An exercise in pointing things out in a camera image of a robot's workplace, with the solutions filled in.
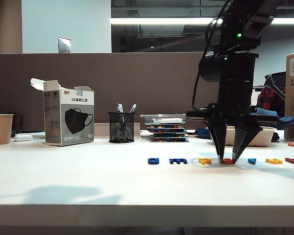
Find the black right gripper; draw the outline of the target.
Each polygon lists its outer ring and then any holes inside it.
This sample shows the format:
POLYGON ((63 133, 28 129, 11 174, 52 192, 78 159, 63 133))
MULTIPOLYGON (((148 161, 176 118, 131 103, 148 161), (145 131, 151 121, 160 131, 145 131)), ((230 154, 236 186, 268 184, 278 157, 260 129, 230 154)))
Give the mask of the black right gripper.
POLYGON ((233 106, 210 103, 196 111, 187 111, 186 117, 201 120, 208 126, 215 144, 219 163, 223 162, 226 125, 235 126, 232 160, 236 162, 244 149, 263 130, 260 125, 276 124, 278 117, 257 114, 253 105, 233 106))

